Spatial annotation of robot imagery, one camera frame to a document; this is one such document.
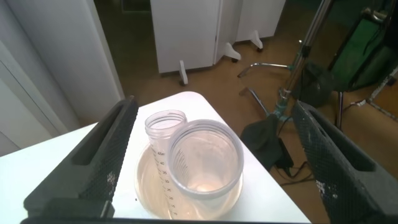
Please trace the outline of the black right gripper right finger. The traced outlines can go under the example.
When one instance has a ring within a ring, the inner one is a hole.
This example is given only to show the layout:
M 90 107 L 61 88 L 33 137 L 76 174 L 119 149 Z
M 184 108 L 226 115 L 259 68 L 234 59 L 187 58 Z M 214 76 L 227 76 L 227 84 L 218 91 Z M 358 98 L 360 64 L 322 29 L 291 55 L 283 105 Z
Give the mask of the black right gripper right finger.
M 292 117 L 330 222 L 397 223 L 397 179 L 314 107 Z

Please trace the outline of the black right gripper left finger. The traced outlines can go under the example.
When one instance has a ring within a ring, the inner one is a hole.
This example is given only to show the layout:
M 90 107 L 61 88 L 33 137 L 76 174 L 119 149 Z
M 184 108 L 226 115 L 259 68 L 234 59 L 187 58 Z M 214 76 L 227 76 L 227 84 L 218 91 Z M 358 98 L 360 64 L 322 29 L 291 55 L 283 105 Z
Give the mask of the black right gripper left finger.
M 25 198 L 29 217 L 101 217 L 110 207 L 138 105 L 116 103 Z

